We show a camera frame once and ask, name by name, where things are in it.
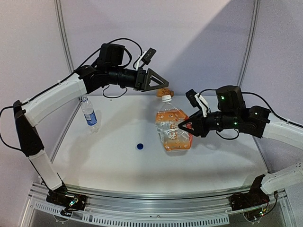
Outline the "crushed orange label bottle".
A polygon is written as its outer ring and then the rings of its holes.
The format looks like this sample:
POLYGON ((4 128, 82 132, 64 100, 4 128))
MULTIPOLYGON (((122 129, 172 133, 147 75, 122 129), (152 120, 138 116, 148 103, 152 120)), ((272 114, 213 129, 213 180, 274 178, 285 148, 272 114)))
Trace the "crushed orange label bottle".
POLYGON ((160 141, 167 152, 179 152, 191 149, 193 136, 178 128, 178 124, 188 116, 175 107, 171 101, 162 102, 156 113, 155 125, 160 141))

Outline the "white bottle cap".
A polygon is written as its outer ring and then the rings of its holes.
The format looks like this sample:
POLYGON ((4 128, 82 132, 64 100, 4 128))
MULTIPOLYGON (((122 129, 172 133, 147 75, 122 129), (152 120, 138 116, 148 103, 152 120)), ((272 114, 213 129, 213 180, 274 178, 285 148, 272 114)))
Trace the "white bottle cap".
POLYGON ((162 102, 170 102, 172 100, 171 95, 163 95, 161 99, 162 102))

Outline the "blue bottle cap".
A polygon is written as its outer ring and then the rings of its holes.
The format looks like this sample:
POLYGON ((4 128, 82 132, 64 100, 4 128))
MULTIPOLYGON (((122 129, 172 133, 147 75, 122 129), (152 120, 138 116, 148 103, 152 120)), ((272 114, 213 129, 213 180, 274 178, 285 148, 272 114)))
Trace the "blue bottle cap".
POLYGON ((144 145, 142 143, 137 144, 137 149, 142 150, 144 148, 144 145))

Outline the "clear bottle blue label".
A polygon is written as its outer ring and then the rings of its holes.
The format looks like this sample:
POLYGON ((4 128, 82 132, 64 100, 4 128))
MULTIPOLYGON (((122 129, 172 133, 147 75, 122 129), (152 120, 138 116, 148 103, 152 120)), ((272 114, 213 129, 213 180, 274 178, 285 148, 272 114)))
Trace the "clear bottle blue label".
POLYGON ((94 111, 93 104, 88 99, 87 96, 82 96, 81 100, 81 110, 85 117, 86 123, 92 133, 97 133, 99 130, 98 120, 94 111))

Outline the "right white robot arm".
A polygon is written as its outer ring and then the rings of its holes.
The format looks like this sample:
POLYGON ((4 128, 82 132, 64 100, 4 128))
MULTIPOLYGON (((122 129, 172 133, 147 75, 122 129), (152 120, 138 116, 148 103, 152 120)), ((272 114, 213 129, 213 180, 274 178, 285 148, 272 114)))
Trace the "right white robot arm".
MULTIPOLYGON (((255 105, 247 108, 239 86, 223 86, 215 90, 218 111, 211 112, 201 93, 186 92, 193 107, 199 110, 178 124, 178 128, 196 137, 205 138, 210 131, 216 133, 234 129, 257 138, 280 141, 298 149, 303 148, 302 125, 287 120, 274 112, 271 106, 255 105)), ((298 162, 276 173, 256 177, 248 193, 235 194, 230 198, 244 200, 248 206, 268 201, 268 196, 279 189, 303 181, 303 163, 298 162)))

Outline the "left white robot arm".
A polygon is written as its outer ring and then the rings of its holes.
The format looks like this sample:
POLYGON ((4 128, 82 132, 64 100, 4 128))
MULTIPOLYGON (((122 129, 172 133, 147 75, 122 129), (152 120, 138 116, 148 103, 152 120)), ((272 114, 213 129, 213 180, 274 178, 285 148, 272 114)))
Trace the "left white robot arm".
POLYGON ((128 63, 123 64, 124 54, 129 56, 129 61, 132 60, 132 55, 125 46, 117 44, 116 40, 102 44, 94 53, 98 54, 98 57, 92 64, 83 62, 66 78, 31 99, 24 102, 17 100, 10 106, 14 112, 20 144, 17 150, 29 159, 52 198, 60 205, 70 202, 70 194, 63 180, 55 172, 36 126, 71 100, 88 95, 101 87, 118 85, 121 88, 147 92, 169 85, 166 79, 152 69, 144 69, 156 53, 153 48, 141 51, 134 69, 128 69, 128 63))

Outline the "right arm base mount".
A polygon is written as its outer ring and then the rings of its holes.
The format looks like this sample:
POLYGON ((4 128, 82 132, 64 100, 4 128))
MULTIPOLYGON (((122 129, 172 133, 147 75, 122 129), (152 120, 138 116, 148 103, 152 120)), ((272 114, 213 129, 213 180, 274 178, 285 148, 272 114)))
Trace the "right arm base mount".
POLYGON ((260 208, 261 211, 246 211, 244 217, 247 220, 252 218, 261 218, 269 214, 276 206, 278 200, 278 191, 274 191, 275 203, 270 207, 270 199, 268 194, 262 191, 261 186, 251 186, 250 190, 246 193, 238 192, 229 197, 229 203, 232 211, 244 210, 261 206, 265 204, 265 208, 260 208))

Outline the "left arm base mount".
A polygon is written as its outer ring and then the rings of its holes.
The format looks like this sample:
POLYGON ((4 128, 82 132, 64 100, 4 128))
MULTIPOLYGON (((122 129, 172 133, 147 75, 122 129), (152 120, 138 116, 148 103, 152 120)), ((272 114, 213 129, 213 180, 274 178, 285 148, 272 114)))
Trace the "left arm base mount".
POLYGON ((63 207, 60 214, 66 217, 70 217, 75 211, 84 211, 87 199, 86 195, 69 193, 65 186, 54 191, 49 190, 46 197, 48 203, 63 207))

